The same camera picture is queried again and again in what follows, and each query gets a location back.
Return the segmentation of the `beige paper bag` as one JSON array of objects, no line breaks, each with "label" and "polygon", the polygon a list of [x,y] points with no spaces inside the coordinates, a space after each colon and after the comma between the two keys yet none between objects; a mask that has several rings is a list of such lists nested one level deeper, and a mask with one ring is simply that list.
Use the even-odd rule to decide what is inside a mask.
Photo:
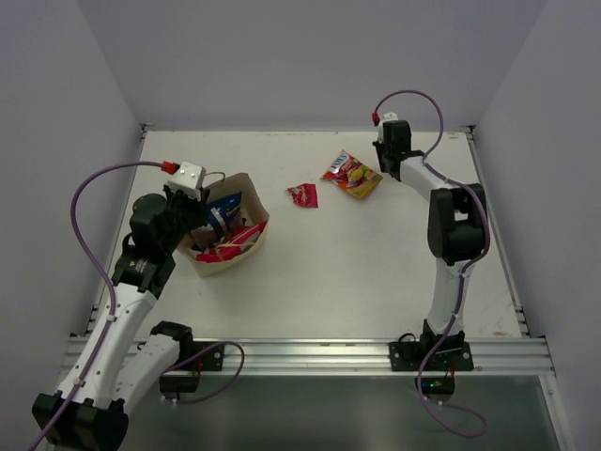
[{"label": "beige paper bag", "polygon": [[207,189],[208,223],[192,230],[177,248],[201,277],[255,253],[267,238],[270,220],[247,173],[223,177]]}]

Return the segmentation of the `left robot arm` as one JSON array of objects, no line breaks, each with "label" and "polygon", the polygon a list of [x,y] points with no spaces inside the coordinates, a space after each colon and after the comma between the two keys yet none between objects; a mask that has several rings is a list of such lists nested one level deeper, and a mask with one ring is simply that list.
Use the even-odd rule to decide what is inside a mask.
[{"label": "left robot arm", "polygon": [[127,357],[146,316],[159,300],[184,236],[207,221],[203,189],[165,185],[133,205],[131,232],[113,274],[103,277],[109,299],[84,350],[54,393],[40,394],[32,413],[42,440],[75,450],[116,450],[130,416],[146,391],[170,366],[189,366],[195,356],[190,327],[162,321],[145,345]]}]

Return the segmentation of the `pink red snack bag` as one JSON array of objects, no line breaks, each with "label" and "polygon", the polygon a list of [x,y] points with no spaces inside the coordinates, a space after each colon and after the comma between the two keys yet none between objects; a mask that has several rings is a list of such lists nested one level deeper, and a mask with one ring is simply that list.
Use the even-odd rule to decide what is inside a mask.
[{"label": "pink red snack bag", "polygon": [[231,262],[243,254],[253,251],[258,246],[266,225],[267,222],[245,226],[230,239],[223,239],[213,247],[196,253],[193,260],[207,264]]}]

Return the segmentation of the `blue Doritos chip bag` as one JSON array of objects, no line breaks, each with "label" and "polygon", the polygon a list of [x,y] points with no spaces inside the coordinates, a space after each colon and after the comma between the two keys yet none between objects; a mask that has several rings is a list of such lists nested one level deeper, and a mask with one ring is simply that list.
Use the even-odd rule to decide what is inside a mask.
[{"label": "blue Doritos chip bag", "polygon": [[237,192],[207,205],[208,223],[219,237],[233,235],[244,226],[241,200],[242,193]]}]

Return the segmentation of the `orange Fox's candy bag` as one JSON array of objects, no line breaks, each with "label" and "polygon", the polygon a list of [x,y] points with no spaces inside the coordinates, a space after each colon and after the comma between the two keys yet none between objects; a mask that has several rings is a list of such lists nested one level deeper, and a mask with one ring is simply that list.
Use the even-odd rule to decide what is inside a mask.
[{"label": "orange Fox's candy bag", "polygon": [[362,200],[372,193],[383,177],[359,159],[342,150],[321,176],[353,198]]}]

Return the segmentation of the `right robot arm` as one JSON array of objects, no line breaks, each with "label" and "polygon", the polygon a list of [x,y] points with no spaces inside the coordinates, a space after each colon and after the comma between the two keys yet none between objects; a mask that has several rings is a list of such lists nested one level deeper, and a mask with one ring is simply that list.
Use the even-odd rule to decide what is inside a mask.
[{"label": "right robot arm", "polygon": [[490,246],[485,190],[464,184],[436,170],[424,152],[414,150],[411,130],[395,114],[373,115],[374,142],[380,170],[412,188],[428,202],[426,239],[436,260],[433,302],[417,341],[401,339],[399,354],[440,368],[465,343],[463,310],[475,263]]}]

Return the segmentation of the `small red candy packet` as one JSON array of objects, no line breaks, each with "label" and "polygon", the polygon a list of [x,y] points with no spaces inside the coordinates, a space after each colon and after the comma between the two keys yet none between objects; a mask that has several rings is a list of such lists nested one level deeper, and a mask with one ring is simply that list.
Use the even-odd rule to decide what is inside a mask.
[{"label": "small red candy packet", "polygon": [[317,190],[314,183],[303,183],[286,189],[293,203],[299,207],[316,209],[318,207]]}]

